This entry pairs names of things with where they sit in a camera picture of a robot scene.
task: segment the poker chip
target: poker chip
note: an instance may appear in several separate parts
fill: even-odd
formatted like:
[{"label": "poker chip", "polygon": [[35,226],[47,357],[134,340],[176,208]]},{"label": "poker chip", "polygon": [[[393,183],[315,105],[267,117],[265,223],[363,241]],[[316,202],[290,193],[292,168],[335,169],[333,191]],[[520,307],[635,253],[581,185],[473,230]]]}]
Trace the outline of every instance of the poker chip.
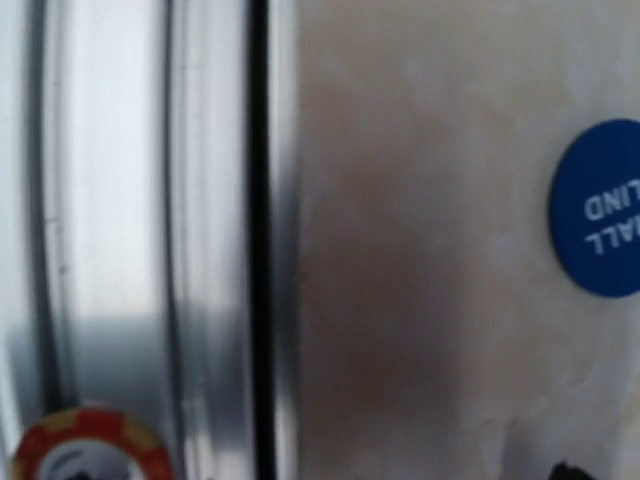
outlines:
[{"label": "poker chip", "polygon": [[27,430],[13,480],[174,480],[160,438],[122,413],[76,409]]}]

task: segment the blue poker chip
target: blue poker chip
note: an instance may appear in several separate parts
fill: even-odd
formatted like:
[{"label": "blue poker chip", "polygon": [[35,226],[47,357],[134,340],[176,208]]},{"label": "blue poker chip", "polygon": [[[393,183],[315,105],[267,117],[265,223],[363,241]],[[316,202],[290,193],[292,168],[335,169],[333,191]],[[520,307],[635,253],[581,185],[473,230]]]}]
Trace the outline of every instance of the blue poker chip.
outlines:
[{"label": "blue poker chip", "polygon": [[582,133],[551,188],[551,236],[573,281],[597,295],[640,291],[640,123],[610,120]]}]

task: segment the white marble surface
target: white marble surface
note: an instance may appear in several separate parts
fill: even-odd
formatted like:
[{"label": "white marble surface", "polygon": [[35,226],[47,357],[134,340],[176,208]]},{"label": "white marble surface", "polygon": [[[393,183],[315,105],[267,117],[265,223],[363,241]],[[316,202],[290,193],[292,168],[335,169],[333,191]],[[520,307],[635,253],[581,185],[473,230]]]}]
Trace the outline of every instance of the white marble surface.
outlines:
[{"label": "white marble surface", "polygon": [[303,475],[640,478],[640,297],[546,228],[584,128],[640,118],[637,0],[312,0]]}]

